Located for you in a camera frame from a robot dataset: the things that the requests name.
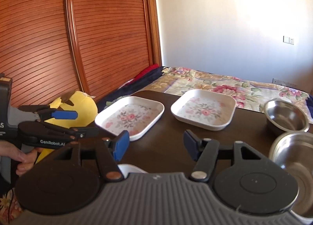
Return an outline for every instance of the dark wooden table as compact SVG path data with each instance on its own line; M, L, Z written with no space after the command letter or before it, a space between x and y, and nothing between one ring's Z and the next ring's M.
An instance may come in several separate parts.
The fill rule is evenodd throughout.
M244 141L266 156L276 139L267 128L263 113L236 108L230 125L221 131L209 131L180 122L172 115L171 105L179 96L155 91L140 91L134 96L156 100L165 106L159 121L142 138L130 143L121 161L150 173L191 172L195 162L191 160L183 144L183 133L187 129L200 138L216 139L222 145L232 145L236 140ZM113 137L105 131L101 131L100 136ZM217 170L226 166L229 166L228 161L219 161Z

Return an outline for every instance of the wall socket panel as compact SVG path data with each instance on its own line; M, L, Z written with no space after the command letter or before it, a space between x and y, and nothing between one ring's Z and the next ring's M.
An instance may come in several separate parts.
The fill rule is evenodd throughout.
M285 82L282 80L273 79L272 83L276 84L276 85L280 85L280 86L286 86L286 87L291 87L291 88L297 89L296 84L292 84L292 83Z
M284 36L283 42L284 42L284 43L289 43L289 44L295 45L295 39L294 39L294 38L290 38L290 37L288 37L288 36Z

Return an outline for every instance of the metal bowl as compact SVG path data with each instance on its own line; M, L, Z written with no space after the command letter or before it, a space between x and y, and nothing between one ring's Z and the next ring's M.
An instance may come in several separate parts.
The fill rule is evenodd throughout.
M313 221L313 134L284 133L270 149L269 158L298 182L299 194L292 208L306 224Z
M308 131L309 121L300 108L283 100L270 100L264 104L269 128L277 136L291 131Z

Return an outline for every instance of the wooden slatted door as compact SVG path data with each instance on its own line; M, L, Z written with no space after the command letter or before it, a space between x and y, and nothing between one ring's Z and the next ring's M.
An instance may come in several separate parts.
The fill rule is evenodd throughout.
M0 0L0 72L13 77L13 106L79 89L63 0Z
M152 64L145 4L73 0L77 47L90 93L97 99Z

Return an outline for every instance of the finger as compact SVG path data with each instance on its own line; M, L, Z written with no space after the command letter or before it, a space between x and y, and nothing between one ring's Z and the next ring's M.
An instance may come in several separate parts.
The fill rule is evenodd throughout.
M20 163L17 166L17 170L19 171L28 171L34 166L34 163Z
M36 147L35 149L37 150L38 153L41 153L44 148L42 148L42 147Z
M26 154L7 141L0 141L0 156L6 156L16 161L25 161Z
M16 174L20 177L24 175L28 170L16 170Z
M23 163L34 163L36 159L37 159L37 150L33 149L28 154L26 154L26 157Z

